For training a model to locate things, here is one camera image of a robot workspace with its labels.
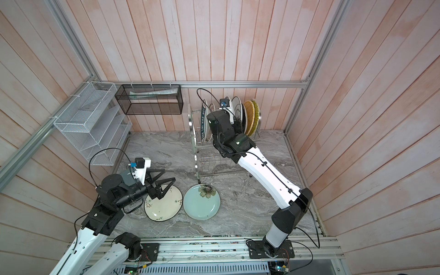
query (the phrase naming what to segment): stainless steel dish rack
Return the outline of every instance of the stainless steel dish rack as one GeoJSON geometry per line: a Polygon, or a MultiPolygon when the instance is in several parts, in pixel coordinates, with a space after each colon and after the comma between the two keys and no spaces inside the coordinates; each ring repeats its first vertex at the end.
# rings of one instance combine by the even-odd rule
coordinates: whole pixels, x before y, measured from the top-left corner
{"type": "MultiPolygon", "coordinates": [[[[221,157],[217,149],[214,148],[212,139],[202,142],[200,136],[201,112],[202,110],[192,110],[188,115],[197,179],[200,180],[204,176],[246,172],[230,158],[221,157]]],[[[255,131],[251,139],[253,141],[260,140],[258,130],[255,131]]]]}

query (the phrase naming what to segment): flower pattern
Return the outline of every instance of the flower pattern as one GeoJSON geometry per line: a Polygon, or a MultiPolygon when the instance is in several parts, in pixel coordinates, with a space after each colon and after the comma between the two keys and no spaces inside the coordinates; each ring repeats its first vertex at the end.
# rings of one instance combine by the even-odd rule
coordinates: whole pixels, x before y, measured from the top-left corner
{"type": "Polygon", "coordinates": [[[206,198],[210,198],[211,196],[215,196],[217,193],[216,189],[213,186],[207,185],[207,184],[202,184],[198,188],[198,191],[200,192],[200,195],[202,197],[206,197],[206,198]]]}

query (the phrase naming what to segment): bamboo plate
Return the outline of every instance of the bamboo plate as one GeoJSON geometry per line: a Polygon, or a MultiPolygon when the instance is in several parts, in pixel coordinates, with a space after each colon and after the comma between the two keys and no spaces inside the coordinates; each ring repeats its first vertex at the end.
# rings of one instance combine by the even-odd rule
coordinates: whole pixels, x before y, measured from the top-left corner
{"type": "Polygon", "coordinates": [[[249,133],[253,126],[253,121],[255,119],[255,106],[252,101],[247,100],[245,102],[245,110],[246,110],[246,132],[245,135],[249,136],[249,133]]]}
{"type": "Polygon", "coordinates": [[[254,107],[254,119],[253,119],[253,123],[252,123],[252,128],[249,131],[248,136],[252,136],[255,131],[257,130],[257,126],[259,124],[260,121],[260,107],[258,106],[258,103],[255,101],[255,99],[251,99],[253,107],[254,107]]]}

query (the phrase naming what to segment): black wire mesh basket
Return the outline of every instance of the black wire mesh basket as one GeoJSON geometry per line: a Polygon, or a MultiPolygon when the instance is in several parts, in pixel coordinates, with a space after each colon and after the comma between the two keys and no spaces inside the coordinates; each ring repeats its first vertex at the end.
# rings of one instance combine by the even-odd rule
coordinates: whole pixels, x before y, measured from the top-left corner
{"type": "Polygon", "coordinates": [[[123,84],[115,97],[125,114],[182,114],[180,85],[123,84]]]}

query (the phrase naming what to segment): white ceramic plate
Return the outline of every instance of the white ceramic plate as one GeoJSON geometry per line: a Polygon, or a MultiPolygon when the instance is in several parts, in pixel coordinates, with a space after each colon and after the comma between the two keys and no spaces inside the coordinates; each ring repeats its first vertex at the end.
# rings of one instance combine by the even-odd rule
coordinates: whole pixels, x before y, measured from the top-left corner
{"type": "Polygon", "coordinates": [[[214,106],[214,103],[211,103],[209,105],[208,110],[206,110],[206,121],[205,124],[207,125],[207,129],[205,131],[205,141],[211,141],[212,137],[213,137],[213,133],[211,132],[211,128],[209,127],[209,122],[208,122],[208,114],[212,113],[216,110],[216,107],[214,106]]]}
{"type": "Polygon", "coordinates": [[[231,106],[234,109],[235,118],[242,121],[243,120],[242,101],[238,96],[234,96],[234,98],[232,99],[231,106]]]}
{"type": "Polygon", "coordinates": [[[207,116],[211,113],[211,105],[208,107],[208,108],[206,108],[206,111],[205,111],[205,122],[204,122],[204,132],[205,132],[205,138],[202,140],[202,142],[205,142],[205,141],[207,141],[208,140],[208,138],[209,138],[209,135],[210,135],[210,129],[209,129],[209,122],[208,122],[208,118],[207,118],[207,116]]]}
{"type": "Polygon", "coordinates": [[[162,199],[151,199],[150,196],[145,198],[145,213],[154,221],[165,221],[174,217],[182,207],[182,193],[172,185],[162,199]]]}
{"type": "Polygon", "coordinates": [[[246,108],[245,106],[242,104],[242,109],[243,109],[243,119],[242,119],[242,128],[243,128],[243,133],[246,133],[247,130],[247,113],[246,113],[246,108]]]}

